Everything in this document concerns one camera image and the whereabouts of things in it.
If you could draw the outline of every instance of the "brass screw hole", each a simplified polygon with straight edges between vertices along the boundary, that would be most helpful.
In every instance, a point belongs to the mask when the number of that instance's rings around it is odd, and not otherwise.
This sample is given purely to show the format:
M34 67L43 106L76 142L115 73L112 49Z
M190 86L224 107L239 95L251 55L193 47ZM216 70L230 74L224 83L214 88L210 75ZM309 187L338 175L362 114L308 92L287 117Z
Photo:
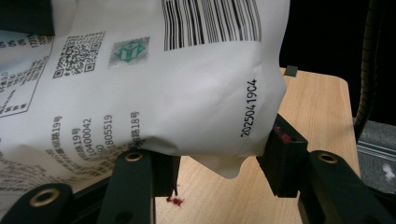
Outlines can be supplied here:
M332 156L332 155L330 155L330 154L328 154L328 153L320 153L319 155L318 155L318 158L321 160L321 161L325 161L325 162L327 162L327 163L337 163L338 162L338 160L334 157L334 156Z
M43 189L30 200L30 205L33 207L41 207L52 203L58 198L59 194L60 192L57 189Z
M128 155L125 156L125 160L127 161L139 161L140 159L142 159L143 154L141 153L137 153L137 152L132 152L129 153Z

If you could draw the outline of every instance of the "wooden table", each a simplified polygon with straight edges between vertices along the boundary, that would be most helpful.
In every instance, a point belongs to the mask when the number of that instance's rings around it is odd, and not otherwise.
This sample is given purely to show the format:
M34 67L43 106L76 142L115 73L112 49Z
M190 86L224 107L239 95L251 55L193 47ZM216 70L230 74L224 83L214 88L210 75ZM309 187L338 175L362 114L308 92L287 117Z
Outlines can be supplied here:
M308 140L308 150L333 152L360 175L347 83L303 71L285 80L279 114ZM183 157L177 183L184 203L157 198L159 224L302 223L298 199L274 196L255 158L244 162L238 177L225 179Z

